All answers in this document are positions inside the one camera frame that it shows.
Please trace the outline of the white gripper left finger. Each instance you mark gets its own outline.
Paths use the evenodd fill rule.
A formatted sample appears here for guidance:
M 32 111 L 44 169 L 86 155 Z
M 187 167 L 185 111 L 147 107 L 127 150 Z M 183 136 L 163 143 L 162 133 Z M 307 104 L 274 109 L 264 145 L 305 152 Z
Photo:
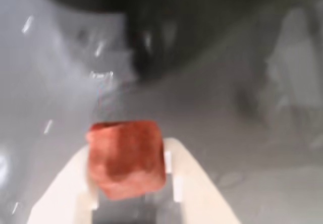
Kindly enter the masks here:
M 33 205 L 27 222 L 91 224 L 98 208 L 98 187 L 88 173 L 89 148 L 82 147 Z

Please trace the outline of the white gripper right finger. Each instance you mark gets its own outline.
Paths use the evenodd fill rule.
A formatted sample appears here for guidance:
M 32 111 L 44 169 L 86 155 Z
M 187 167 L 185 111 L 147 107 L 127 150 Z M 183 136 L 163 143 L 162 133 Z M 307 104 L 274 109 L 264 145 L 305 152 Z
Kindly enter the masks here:
M 164 139 L 166 170 L 173 178 L 174 201 L 182 223 L 240 223 L 206 171 L 175 138 Z

